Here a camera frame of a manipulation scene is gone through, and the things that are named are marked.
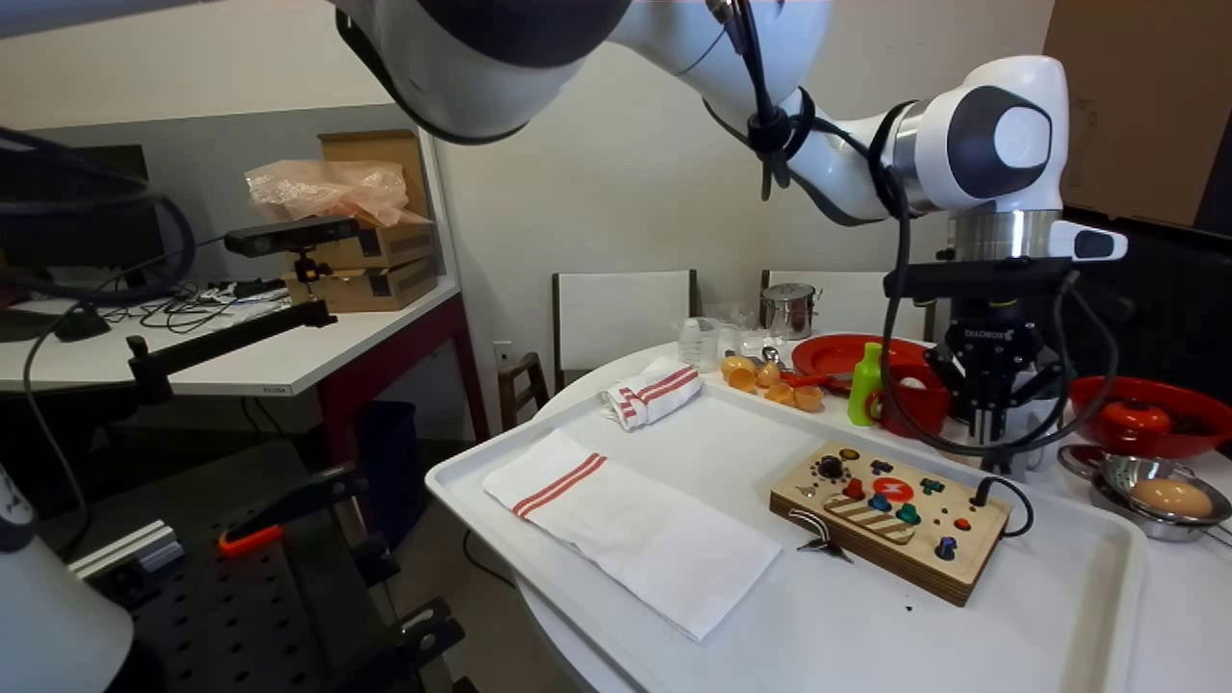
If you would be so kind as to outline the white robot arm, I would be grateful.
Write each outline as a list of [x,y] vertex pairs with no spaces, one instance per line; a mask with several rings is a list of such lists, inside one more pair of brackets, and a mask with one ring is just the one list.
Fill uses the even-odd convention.
[[333,0],[335,32],[417,127],[461,144],[520,136],[602,45],[688,83],[770,190],[836,225],[965,225],[959,277],[1048,277],[1117,263],[1128,239],[1064,214],[1066,71],[1048,55],[973,64],[878,116],[829,116],[805,78],[833,0]]

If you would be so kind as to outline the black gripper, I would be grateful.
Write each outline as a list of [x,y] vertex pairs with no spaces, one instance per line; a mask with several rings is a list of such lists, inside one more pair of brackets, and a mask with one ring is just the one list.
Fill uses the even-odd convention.
[[901,300],[946,300],[953,323],[929,363],[969,418],[978,441],[1006,441],[1006,417],[1071,382],[1064,300],[1066,263],[896,263],[886,277],[886,317]]

